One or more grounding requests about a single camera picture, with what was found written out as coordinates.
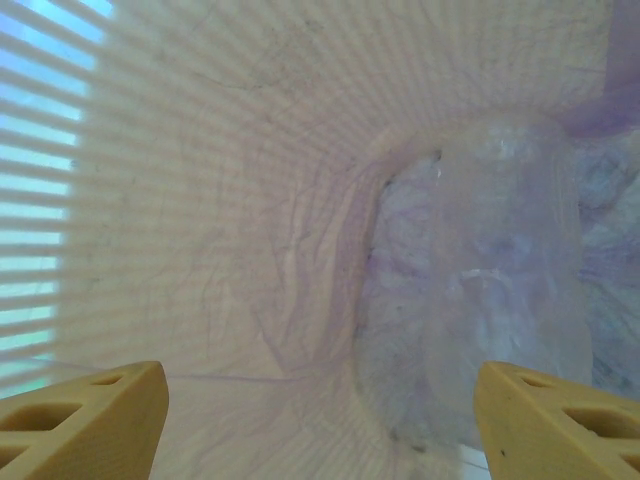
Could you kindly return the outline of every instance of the crumpled plastic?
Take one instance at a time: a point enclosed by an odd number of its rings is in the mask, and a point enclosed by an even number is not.
[[[617,296],[640,296],[640,237],[609,218],[632,192],[634,139],[570,139],[538,115],[490,115],[386,186],[355,357],[363,399],[393,438],[480,448],[472,395],[487,360],[587,384],[593,373],[638,395],[637,343],[611,329],[639,318]],[[640,210],[626,211],[637,226]],[[590,243],[605,225],[620,234]]]

